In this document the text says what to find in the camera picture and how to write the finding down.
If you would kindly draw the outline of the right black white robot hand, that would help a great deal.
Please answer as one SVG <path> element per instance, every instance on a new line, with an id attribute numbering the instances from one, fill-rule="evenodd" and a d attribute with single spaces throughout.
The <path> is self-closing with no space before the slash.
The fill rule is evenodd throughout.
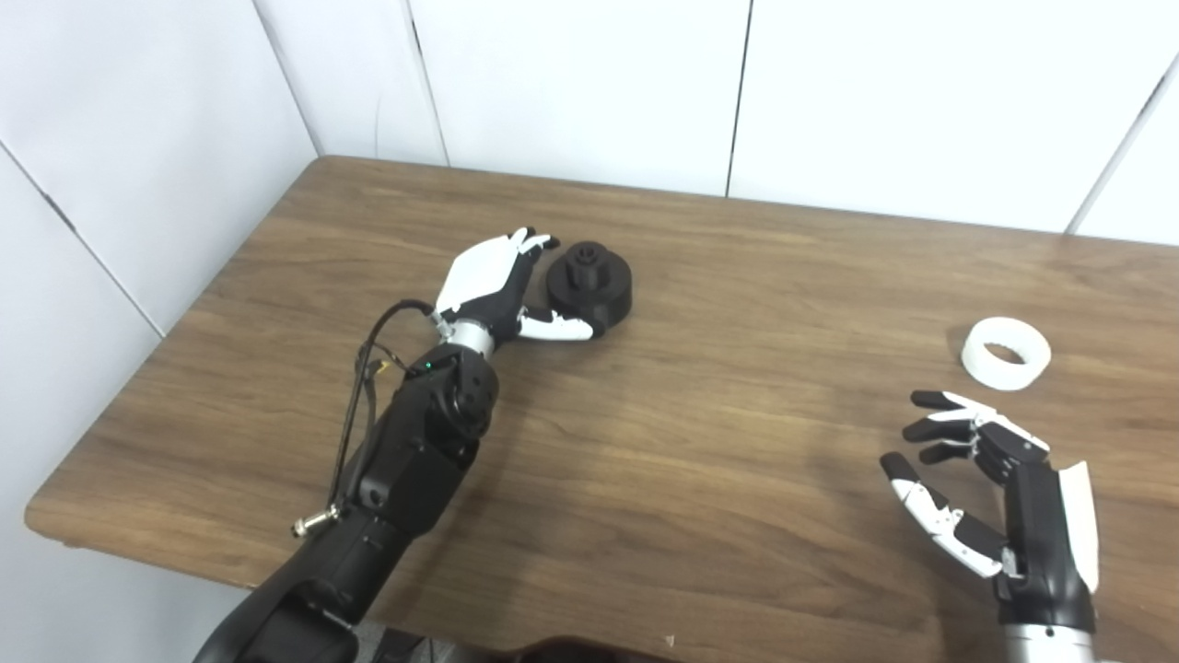
<path id="1" fill-rule="evenodd" d="M 1086 462 L 1054 470 L 1043 440 L 950 390 L 914 390 L 910 399 L 927 412 L 902 432 L 922 446 L 918 461 L 971 461 L 1001 488 L 1005 526 L 951 506 L 905 457 L 890 452 L 881 470 L 902 507 L 944 553 L 992 580 L 1003 625 L 1095 634 L 1100 541 Z"/>

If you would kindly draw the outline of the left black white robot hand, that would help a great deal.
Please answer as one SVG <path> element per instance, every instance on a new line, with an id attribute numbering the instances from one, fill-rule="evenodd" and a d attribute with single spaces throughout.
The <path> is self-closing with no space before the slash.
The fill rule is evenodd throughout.
<path id="1" fill-rule="evenodd" d="M 556 343 L 602 337 L 606 328 L 593 320 L 566 319 L 551 308 L 525 303 L 540 257 L 559 245 L 560 239 L 534 227 L 520 227 L 460 252 L 439 290 L 439 317 L 450 327 L 446 343 L 492 357 L 518 337 Z"/>

